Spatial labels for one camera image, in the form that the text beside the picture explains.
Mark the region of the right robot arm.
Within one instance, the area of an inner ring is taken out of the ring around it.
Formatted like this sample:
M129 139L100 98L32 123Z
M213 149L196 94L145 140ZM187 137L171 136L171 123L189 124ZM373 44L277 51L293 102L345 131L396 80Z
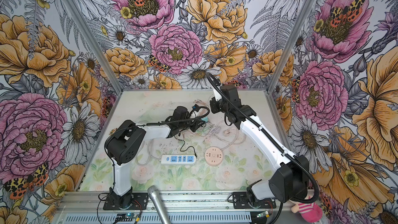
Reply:
M214 97L210 101L212 113L224 113L265 155L272 166L273 175L248 187L248 194L255 201L277 199L311 204L319 199L319 187L309 171L309 161L282 145L261 122L257 113L243 105L233 85L213 86Z

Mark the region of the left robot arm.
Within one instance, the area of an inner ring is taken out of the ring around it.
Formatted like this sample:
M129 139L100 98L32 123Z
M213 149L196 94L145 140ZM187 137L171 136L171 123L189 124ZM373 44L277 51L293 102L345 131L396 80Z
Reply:
M135 123L124 121L121 126L106 140L104 150L113 164L113 184L104 199L104 210L139 209L148 195L134 203L131 184L131 162L145 141L173 138L182 131L195 132L205 125L210 109L197 104L189 111L178 106L173 114L164 121L152 123Z

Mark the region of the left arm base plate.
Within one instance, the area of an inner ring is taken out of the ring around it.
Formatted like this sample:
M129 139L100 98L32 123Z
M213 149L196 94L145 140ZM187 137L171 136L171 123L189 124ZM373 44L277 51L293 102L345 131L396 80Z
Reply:
M123 196L110 193L105 200L103 210L145 210L149 201L147 193L127 192Z

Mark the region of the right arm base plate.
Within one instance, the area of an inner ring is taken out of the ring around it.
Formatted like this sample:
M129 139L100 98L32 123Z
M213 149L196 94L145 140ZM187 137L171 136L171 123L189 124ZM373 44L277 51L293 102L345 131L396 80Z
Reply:
M233 192L228 201L233 204L234 209L274 209L276 202L266 198L258 200L253 194L248 192Z

